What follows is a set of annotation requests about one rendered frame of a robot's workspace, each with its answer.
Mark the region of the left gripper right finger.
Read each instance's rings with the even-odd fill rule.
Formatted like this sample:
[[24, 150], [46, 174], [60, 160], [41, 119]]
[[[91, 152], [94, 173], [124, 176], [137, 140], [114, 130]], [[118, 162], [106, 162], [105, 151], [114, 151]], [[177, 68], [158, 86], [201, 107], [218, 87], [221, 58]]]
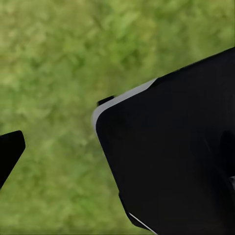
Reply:
[[224, 130], [219, 147], [235, 170], [235, 132]]

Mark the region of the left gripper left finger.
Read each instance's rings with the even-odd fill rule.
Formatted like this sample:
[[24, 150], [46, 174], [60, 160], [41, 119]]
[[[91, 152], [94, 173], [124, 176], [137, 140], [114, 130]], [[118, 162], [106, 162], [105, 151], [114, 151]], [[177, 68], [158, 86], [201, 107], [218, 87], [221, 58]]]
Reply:
[[25, 150], [21, 130], [0, 136], [0, 189]]

